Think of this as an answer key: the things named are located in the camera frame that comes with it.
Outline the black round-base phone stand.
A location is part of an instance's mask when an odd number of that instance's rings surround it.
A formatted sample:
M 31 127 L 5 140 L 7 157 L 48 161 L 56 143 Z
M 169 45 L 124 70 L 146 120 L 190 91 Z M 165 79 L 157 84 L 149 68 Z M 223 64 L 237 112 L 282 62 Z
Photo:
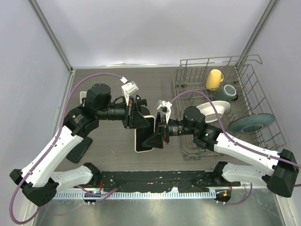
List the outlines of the black round-base phone stand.
M 147 100 L 146 99 L 142 99 L 139 95 L 136 95 L 135 96 L 135 102 L 136 102 L 138 111 L 143 116 L 150 115 L 150 111 L 147 108 Z

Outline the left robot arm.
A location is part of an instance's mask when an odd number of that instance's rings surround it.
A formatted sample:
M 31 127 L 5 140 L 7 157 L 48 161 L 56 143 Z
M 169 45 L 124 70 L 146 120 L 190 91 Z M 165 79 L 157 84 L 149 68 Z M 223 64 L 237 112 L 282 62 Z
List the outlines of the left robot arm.
M 42 152 L 23 169 L 14 169 L 10 173 L 10 178 L 21 187 L 24 196 L 42 207 L 60 191 L 79 185 L 97 187 L 101 172 L 90 162 L 65 172 L 56 172 L 55 169 L 72 149 L 98 128 L 100 120 L 121 121 L 126 129 L 149 127 L 150 123 L 141 112 L 147 101 L 140 96 L 134 97 L 135 90 L 135 83 L 126 83 L 123 102 L 115 103 L 111 101 L 108 85 L 93 85 L 84 102 L 67 113 L 62 127 Z

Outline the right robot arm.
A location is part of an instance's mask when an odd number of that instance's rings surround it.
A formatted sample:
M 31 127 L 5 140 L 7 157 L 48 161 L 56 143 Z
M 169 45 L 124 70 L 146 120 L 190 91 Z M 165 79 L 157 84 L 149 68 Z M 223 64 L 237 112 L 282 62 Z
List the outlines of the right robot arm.
M 205 116 L 195 106 L 184 110 L 182 120 L 167 119 L 158 113 L 154 133 L 144 136 L 141 145 L 163 148 L 170 137 L 192 135 L 193 143 L 203 150 L 222 153 L 245 162 L 235 165 L 220 161 L 212 174 L 213 182 L 223 186 L 227 182 L 247 182 L 265 185 L 271 192 L 286 198 L 292 196 L 300 166 L 294 154 L 283 149 L 281 152 L 252 145 L 235 138 L 222 129 L 205 122 Z

